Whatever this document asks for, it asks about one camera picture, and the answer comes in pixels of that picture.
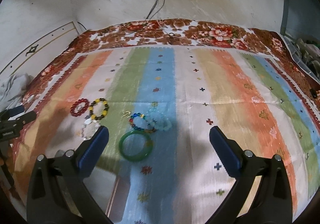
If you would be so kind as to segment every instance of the silver screw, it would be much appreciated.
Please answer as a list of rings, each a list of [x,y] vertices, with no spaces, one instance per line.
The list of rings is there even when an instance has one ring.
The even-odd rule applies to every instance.
[[[252,156],[253,156],[253,152],[251,152],[250,150],[245,150],[245,151],[244,151],[244,154],[245,154],[247,157],[252,157]]]
[[[275,159],[276,159],[277,161],[281,161],[281,156],[280,156],[280,155],[275,155]]]
[[[44,155],[39,155],[39,156],[37,157],[37,160],[40,161],[40,162],[41,162],[43,159],[44,159]]]
[[[73,150],[66,151],[66,156],[67,157],[71,157],[71,156],[73,156],[73,154],[74,154]]]

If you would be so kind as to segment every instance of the blue cross pattern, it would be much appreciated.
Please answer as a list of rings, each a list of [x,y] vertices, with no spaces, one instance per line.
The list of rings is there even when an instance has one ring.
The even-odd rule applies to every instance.
[[[219,163],[217,163],[217,165],[216,165],[214,168],[217,169],[217,171],[219,171],[221,167],[222,167],[222,165],[220,165]]]

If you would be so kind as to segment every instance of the blue gripper pad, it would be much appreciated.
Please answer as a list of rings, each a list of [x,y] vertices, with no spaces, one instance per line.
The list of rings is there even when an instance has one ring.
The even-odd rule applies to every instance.
[[[11,108],[11,109],[8,110],[8,112],[9,112],[9,116],[10,117],[16,116],[16,115],[24,112],[24,106],[20,105],[20,106]]]
[[[209,139],[228,175],[238,178],[242,167],[242,149],[235,141],[228,139],[218,126],[210,129]]]
[[[84,141],[83,143],[88,141],[91,142],[90,145],[84,151],[82,157],[78,160],[79,175],[81,178],[87,178],[91,175],[93,168],[97,164],[104,148],[108,144],[108,128],[100,126],[93,137],[90,140]]]

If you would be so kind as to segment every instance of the red beaded bracelet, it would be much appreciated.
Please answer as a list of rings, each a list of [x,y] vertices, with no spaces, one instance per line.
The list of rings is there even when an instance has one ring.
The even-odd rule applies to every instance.
[[[80,110],[78,110],[76,112],[76,107],[79,106],[81,103],[84,103],[84,107],[81,108]],[[87,111],[88,107],[89,107],[89,101],[86,99],[86,98],[81,98],[79,99],[78,101],[76,101],[72,107],[70,108],[70,114],[74,117],[77,117],[77,116],[81,116],[84,112]]]

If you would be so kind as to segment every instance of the blue stripe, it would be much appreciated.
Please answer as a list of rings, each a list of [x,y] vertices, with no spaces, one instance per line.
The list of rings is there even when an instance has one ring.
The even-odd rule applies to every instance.
[[[147,224],[173,224],[172,204],[176,192],[176,97],[175,62],[172,48],[150,48],[144,74],[138,88],[134,113],[146,113],[151,102],[158,102],[157,109],[171,121],[173,127],[167,131],[150,134],[154,141],[150,156],[141,162],[123,161],[120,175],[130,178],[130,191],[124,211],[123,224],[134,224],[141,220]],[[141,173],[143,166],[152,167],[152,174]],[[140,193],[149,195],[146,202],[137,200]]]
[[[281,85],[282,89],[287,94],[291,104],[296,109],[298,115],[300,116],[300,118],[302,119],[302,121],[304,122],[306,127],[309,129],[312,144],[315,148],[315,152],[318,157],[318,162],[320,162],[320,146],[319,146],[320,143],[318,146],[316,145],[317,142],[320,142],[319,133],[317,131],[316,126],[313,123],[313,120],[312,120],[309,112],[307,111],[307,109],[303,105],[300,98],[294,92],[294,90],[290,87],[289,83],[281,75],[278,74],[278,72],[273,68],[273,66],[271,66],[271,64],[269,62],[267,62],[265,60],[265,58],[263,58],[263,57],[255,57],[255,58],[264,66],[264,68],[271,75],[271,77]]]

